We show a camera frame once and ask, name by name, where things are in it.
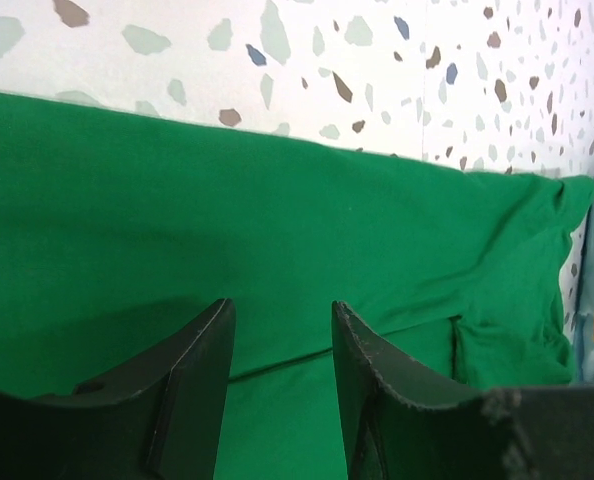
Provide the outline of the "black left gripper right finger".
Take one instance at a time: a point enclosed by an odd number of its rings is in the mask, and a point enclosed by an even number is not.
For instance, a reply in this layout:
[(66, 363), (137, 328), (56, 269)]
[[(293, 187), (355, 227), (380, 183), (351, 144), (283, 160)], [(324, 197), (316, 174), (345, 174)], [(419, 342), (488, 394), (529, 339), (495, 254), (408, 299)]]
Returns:
[(594, 386), (482, 391), (332, 305), (350, 479), (594, 479)]

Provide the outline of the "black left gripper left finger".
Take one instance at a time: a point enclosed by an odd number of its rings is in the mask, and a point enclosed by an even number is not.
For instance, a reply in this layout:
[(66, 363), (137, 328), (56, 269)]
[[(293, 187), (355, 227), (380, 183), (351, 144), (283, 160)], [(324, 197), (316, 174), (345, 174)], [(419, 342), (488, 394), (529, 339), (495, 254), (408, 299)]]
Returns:
[(171, 299), (109, 315), (117, 326), (180, 329), (69, 395), (0, 391), (0, 479), (210, 479), (214, 475), (236, 309), (194, 313)]

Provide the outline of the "green t shirt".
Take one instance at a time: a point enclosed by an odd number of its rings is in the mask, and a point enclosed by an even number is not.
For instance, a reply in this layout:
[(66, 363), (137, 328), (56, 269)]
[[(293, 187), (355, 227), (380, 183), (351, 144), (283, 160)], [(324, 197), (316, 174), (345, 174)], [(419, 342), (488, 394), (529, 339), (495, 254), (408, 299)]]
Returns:
[(0, 94), (0, 390), (69, 391), (233, 300), (215, 475), (346, 475), (331, 305), (474, 387), (568, 384), (585, 176), (434, 164)]

